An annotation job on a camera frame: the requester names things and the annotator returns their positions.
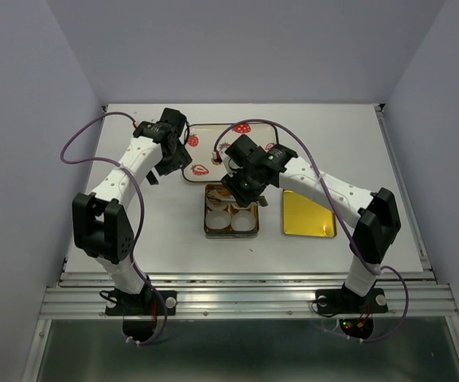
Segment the white paper cup front left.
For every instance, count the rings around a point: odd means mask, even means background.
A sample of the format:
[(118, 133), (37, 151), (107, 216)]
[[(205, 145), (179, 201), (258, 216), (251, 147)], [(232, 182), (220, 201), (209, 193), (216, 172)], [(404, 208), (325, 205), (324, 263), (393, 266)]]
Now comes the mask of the white paper cup front left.
[(231, 224), (231, 215), (228, 211), (211, 211), (205, 217), (205, 225), (210, 230), (225, 229)]

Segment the strawberry print tray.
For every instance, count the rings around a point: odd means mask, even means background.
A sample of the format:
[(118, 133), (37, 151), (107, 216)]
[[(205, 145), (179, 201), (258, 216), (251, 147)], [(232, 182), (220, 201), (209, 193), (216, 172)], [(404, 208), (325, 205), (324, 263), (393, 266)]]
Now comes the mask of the strawberry print tray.
[[(190, 127), (186, 149), (192, 162), (182, 170), (183, 178), (192, 183), (218, 182), (226, 174), (223, 165), (212, 162), (214, 143), (230, 123), (193, 124)], [(270, 149), (278, 143), (278, 129), (265, 123), (240, 123), (228, 131), (217, 142), (217, 150), (225, 150), (240, 136), (249, 138), (263, 149)]]

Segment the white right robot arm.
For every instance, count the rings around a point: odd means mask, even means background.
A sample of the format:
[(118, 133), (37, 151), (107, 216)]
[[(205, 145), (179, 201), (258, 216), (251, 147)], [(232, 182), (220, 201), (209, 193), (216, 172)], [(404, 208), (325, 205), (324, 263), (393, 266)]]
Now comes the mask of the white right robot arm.
[(401, 228), (392, 191), (358, 188), (321, 172), (286, 146), (275, 144), (265, 150), (246, 135), (223, 151), (213, 151), (212, 160), (226, 169), (221, 182), (240, 207), (258, 202), (272, 185), (331, 210), (348, 234), (353, 253), (340, 300), (349, 310), (368, 303), (383, 258)]

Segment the white paper cup back left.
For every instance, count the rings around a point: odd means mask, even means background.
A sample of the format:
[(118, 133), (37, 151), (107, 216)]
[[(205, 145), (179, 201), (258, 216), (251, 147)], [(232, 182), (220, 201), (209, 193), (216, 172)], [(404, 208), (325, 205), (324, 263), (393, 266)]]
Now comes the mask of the white paper cup back left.
[(225, 210), (228, 207), (229, 202), (217, 198), (217, 195), (218, 192), (215, 189), (208, 191), (205, 196), (206, 206), (212, 211)]

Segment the metal tongs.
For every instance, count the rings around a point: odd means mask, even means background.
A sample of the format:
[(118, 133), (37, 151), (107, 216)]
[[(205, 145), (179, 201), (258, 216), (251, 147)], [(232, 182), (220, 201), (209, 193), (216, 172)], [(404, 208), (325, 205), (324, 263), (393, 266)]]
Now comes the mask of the metal tongs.
[(231, 195), (231, 193), (226, 189), (212, 189), (208, 192), (208, 199), (217, 201), (217, 202), (224, 202), (224, 203), (232, 203), (235, 201), (235, 198)]

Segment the white paper cup front right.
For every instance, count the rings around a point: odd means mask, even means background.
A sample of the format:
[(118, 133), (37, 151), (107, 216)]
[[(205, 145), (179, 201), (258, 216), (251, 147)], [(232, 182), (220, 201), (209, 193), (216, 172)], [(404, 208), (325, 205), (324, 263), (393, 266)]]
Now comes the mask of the white paper cup front right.
[(240, 210), (231, 219), (231, 228), (236, 232), (250, 232), (255, 228), (256, 218), (252, 212)]

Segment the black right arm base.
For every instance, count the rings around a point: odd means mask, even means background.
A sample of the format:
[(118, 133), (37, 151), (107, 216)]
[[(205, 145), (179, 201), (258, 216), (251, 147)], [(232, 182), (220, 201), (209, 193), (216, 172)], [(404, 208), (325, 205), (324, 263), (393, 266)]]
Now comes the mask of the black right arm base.
[(388, 312), (387, 299), (381, 288), (371, 289), (360, 297), (345, 286), (340, 289), (320, 289), (315, 292), (313, 308), (322, 316), (338, 314), (385, 314)]

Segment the gold square cookie tin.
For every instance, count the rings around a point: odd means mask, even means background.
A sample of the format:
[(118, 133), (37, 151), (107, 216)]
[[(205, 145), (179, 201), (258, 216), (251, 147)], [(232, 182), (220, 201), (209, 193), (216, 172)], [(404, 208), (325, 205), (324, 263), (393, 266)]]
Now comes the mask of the gold square cookie tin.
[(204, 188), (204, 234), (210, 239), (255, 238), (259, 234), (259, 207), (244, 208), (220, 183)]

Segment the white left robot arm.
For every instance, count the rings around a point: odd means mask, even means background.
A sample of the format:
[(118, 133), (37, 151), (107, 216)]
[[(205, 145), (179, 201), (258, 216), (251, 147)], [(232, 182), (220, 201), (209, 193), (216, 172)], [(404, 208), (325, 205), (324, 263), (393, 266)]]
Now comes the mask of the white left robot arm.
[(140, 185), (158, 183), (158, 177), (183, 170), (192, 159), (182, 141), (187, 119), (180, 111), (165, 108), (155, 122), (134, 124), (129, 146), (119, 160), (99, 158), (113, 166), (89, 193), (72, 201), (73, 240), (77, 248), (95, 259), (123, 293), (133, 313), (150, 308), (149, 279), (135, 263), (134, 246), (140, 235), (131, 227), (126, 210), (133, 198), (144, 201)]

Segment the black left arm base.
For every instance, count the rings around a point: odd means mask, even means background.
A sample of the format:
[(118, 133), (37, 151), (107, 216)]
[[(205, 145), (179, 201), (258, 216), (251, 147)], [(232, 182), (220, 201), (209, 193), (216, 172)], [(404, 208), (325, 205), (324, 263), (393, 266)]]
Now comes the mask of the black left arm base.
[(175, 290), (160, 291), (161, 299), (152, 291), (144, 290), (141, 294), (128, 294), (118, 289), (101, 290), (99, 296), (105, 301), (105, 314), (110, 317), (127, 316), (174, 316), (177, 308)]

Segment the gold tin lid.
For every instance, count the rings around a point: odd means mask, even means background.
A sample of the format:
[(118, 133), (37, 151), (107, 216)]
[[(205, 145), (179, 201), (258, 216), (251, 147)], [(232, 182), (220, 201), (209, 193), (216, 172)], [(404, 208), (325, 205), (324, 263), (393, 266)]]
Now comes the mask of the gold tin lid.
[(327, 208), (289, 190), (282, 192), (282, 230), (286, 235), (334, 238), (336, 217)]

